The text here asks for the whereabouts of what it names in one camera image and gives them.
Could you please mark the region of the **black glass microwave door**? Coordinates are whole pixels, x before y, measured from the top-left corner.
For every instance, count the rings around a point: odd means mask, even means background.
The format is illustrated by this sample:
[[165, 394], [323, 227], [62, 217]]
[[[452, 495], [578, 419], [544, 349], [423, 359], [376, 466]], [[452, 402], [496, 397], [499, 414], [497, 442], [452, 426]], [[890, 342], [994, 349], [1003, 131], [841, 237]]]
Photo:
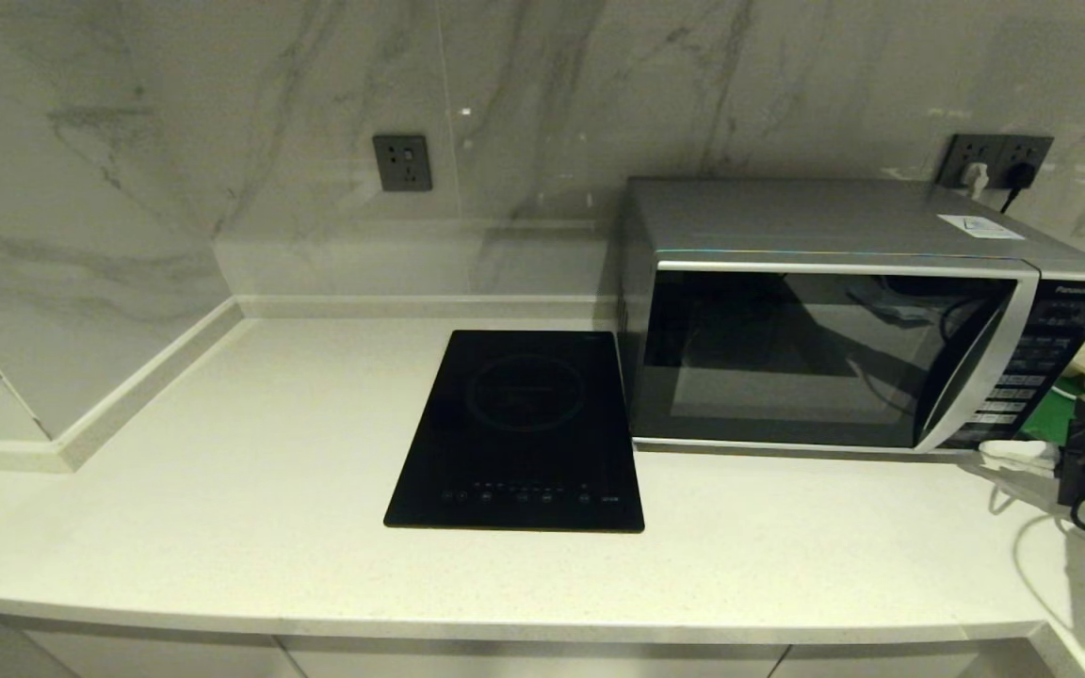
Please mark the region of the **black glass microwave door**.
[[1016, 259], [664, 250], [623, 263], [640, 446], [930, 455], [994, 389], [1041, 273]]

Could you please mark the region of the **white paper sheet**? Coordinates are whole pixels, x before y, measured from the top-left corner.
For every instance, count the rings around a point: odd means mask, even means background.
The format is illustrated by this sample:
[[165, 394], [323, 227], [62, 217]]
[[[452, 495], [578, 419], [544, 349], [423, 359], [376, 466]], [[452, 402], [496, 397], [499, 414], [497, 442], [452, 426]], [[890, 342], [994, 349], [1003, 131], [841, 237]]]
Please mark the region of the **white paper sheet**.
[[1017, 234], [1012, 229], [1004, 227], [990, 218], [981, 218], [972, 215], [939, 215], [945, 223], [950, 223], [953, 228], [959, 229], [963, 234], [976, 236], [976, 239], [991, 240], [1013, 240], [1022, 241], [1025, 236]]

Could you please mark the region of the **silver Panasonic microwave oven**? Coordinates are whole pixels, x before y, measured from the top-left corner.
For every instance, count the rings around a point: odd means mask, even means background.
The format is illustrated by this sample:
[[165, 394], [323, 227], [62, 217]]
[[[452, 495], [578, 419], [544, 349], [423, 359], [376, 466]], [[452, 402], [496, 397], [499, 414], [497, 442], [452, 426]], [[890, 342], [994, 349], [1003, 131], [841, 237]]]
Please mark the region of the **silver Panasonic microwave oven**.
[[[945, 223], [939, 215], [990, 218], [1025, 239], [976, 239]], [[628, 258], [640, 259], [664, 250], [999, 258], [1026, 263], [1041, 274], [1027, 327], [994, 389], [963, 428], [930, 455], [712, 451], [640, 446], [631, 435], [638, 450], [845, 459], [961, 458], [973, 455], [981, 442], [1012, 438], [1085, 342], [1085, 252], [963, 197], [957, 190], [926, 182], [631, 179], [620, 210], [616, 246], [617, 279]]]

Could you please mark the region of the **green board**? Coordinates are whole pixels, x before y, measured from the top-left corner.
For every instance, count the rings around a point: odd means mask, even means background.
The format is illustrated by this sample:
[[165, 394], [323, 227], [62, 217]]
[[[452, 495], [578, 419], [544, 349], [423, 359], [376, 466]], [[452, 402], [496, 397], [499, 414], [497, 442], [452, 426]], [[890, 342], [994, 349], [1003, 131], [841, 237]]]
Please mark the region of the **green board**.
[[1027, 418], [1017, 433], [1017, 438], [1021, 442], [1063, 445], [1074, 415], [1077, 396], [1082, 394], [1085, 394], [1083, 378], [1060, 378]]

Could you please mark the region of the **black glass induction cooktop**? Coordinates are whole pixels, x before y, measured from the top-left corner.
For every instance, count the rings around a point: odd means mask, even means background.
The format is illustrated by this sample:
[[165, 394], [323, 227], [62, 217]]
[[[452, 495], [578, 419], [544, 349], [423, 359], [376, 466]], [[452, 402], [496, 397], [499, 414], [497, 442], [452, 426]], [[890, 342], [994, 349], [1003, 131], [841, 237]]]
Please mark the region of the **black glass induction cooktop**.
[[449, 334], [383, 522], [644, 532], [614, 334]]

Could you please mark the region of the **grey double wall socket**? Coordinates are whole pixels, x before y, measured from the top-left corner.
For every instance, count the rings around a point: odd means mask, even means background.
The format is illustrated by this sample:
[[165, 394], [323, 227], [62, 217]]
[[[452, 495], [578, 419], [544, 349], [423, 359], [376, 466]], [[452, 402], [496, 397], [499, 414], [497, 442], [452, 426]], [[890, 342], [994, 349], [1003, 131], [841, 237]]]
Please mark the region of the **grey double wall socket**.
[[1008, 170], [1017, 163], [1029, 163], [1039, 168], [1038, 177], [1052, 143], [1051, 135], [952, 135], [935, 183], [962, 188], [963, 167], [968, 163], [983, 162], [990, 164], [990, 186], [986, 188], [1008, 190]]

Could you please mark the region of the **grey single wall socket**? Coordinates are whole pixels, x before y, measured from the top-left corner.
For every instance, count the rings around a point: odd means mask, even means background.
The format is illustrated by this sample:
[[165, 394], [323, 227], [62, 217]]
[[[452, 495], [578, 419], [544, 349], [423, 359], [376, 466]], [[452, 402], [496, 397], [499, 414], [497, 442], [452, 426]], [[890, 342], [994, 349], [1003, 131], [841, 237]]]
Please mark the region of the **grey single wall socket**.
[[373, 149], [383, 192], [433, 189], [425, 135], [374, 135]]

